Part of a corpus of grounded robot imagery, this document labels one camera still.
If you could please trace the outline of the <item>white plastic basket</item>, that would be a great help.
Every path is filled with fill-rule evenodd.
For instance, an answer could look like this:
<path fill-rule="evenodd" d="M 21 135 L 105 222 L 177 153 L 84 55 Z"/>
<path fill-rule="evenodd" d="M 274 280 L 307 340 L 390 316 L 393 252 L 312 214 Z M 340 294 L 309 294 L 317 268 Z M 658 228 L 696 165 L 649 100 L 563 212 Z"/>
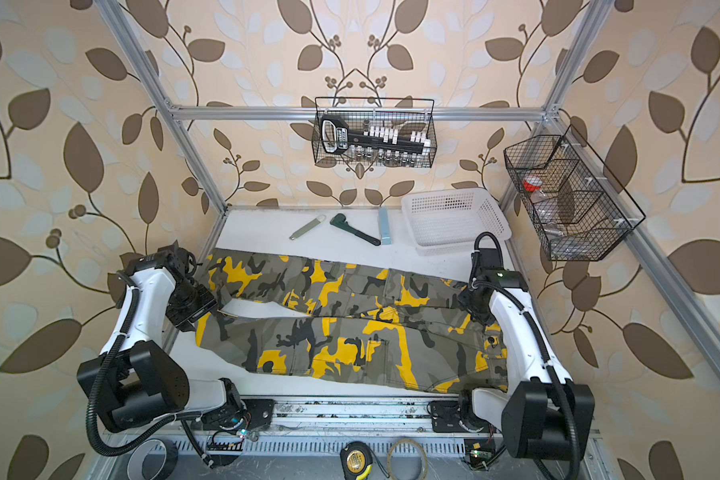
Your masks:
<path fill-rule="evenodd" d="M 471 250 L 478 235 L 486 231 L 502 242 L 512 236 L 499 204 L 480 188 L 406 195 L 402 214 L 421 256 Z"/>

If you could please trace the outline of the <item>camouflage trousers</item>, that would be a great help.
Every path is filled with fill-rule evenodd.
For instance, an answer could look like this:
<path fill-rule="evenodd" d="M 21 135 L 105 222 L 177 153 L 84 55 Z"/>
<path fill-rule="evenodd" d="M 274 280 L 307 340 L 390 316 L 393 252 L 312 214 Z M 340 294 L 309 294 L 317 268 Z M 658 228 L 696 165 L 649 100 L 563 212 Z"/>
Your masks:
<path fill-rule="evenodd" d="M 208 261 L 203 280 L 221 303 L 287 310 L 199 322 L 197 345 L 247 372 L 433 393 L 508 389 L 502 330 L 461 308 L 461 281 L 227 249 Z"/>

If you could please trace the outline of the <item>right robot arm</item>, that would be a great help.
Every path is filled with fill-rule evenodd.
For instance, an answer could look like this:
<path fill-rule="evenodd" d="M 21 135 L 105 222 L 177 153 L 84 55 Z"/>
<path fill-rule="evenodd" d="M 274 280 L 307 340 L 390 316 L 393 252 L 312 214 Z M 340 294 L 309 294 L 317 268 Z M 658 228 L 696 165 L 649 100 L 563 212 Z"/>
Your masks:
<path fill-rule="evenodd" d="M 501 445 L 484 466 L 490 468 L 507 453 L 533 461 L 546 479 L 554 476 L 550 461 L 566 462 L 566 478 L 579 478 L 594 395 L 572 379 L 555 355 L 534 312 L 525 277 L 506 268 L 495 234 L 485 231 L 476 237 L 469 280 L 458 301 L 482 326 L 499 326 L 508 350 L 506 392 L 470 392 L 471 415 L 502 434 Z"/>

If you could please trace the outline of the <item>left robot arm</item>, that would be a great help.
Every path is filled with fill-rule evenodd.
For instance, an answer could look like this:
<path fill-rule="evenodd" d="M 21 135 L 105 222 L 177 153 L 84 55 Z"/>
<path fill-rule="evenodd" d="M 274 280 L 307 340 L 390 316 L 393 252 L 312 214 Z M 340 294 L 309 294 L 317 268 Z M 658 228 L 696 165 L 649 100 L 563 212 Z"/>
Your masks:
<path fill-rule="evenodd" d="M 187 435 L 192 420 L 230 432 L 249 427 L 248 409 L 230 379 L 192 380 L 161 345 L 165 322 L 192 332 L 219 311 L 195 279 L 197 267 L 195 256 L 173 243 L 117 272 L 125 293 L 116 326 L 100 355 L 76 374 L 88 399 L 87 439 L 99 455 L 131 452 L 174 421 Z"/>

